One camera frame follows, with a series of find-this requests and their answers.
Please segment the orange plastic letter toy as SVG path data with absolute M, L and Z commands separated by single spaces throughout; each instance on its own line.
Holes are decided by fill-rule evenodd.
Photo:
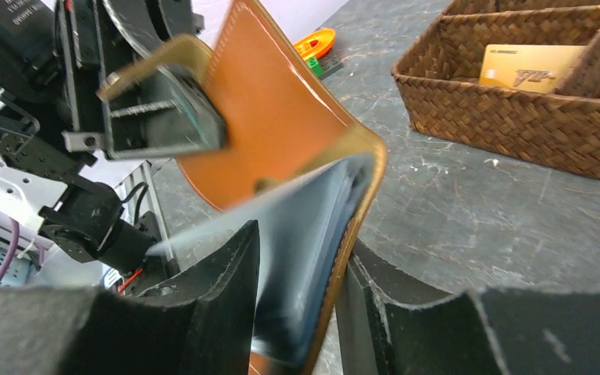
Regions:
M 296 52 L 304 59 L 320 59 L 326 55 L 336 41 L 337 33 L 332 28 L 314 31 L 294 44 Z

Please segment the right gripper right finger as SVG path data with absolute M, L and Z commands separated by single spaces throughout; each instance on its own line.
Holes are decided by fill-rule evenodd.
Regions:
M 600 374 L 600 291 L 451 294 L 357 242 L 336 314 L 346 374 Z

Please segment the brown leather card holder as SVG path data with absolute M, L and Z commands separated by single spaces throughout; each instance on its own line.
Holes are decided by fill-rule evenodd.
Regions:
M 191 302 L 186 374 L 310 374 L 386 146 L 324 87 L 258 1 L 231 3 L 213 47 L 173 37 L 111 73 L 98 96 L 117 98 L 167 67 L 198 78 L 229 139 L 223 150 L 180 158 L 187 181 L 220 214 L 166 245 L 234 234 L 146 295 L 161 302 L 216 278 Z

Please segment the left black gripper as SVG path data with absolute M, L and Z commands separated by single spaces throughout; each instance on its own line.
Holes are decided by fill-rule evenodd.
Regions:
M 90 165 L 220 149 L 189 1 L 0 1 L 0 152 Z

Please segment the gold card in basket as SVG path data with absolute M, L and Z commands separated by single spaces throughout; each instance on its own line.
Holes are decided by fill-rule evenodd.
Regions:
M 584 50 L 583 45 L 488 45 L 479 83 L 549 93 Z

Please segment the brown wicker divided basket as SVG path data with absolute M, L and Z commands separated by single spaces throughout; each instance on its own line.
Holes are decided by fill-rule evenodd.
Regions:
M 548 93 L 482 84 L 489 45 L 576 45 Z M 600 1 L 454 1 L 393 65 L 422 134 L 600 180 Z

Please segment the green toy block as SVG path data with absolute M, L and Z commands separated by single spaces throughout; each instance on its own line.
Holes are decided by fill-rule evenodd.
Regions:
M 324 75 L 324 69 L 316 57 L 310 57 L 305 62 L 317 77 L 322 77 Z

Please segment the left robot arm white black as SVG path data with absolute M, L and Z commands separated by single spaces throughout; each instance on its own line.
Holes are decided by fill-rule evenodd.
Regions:
M 210 50 L 189 1 L 0 1 L 0 211 L 70 257 L 124 273 L 150 227 L 81 176 L 107 159 L 221 149 L 226 124 L 200 86 Z

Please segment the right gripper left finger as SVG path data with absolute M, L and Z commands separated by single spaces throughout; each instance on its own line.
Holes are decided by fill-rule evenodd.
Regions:
M 0 287 L 0 374 L 245 374 L 259 226 L 138 297 Z

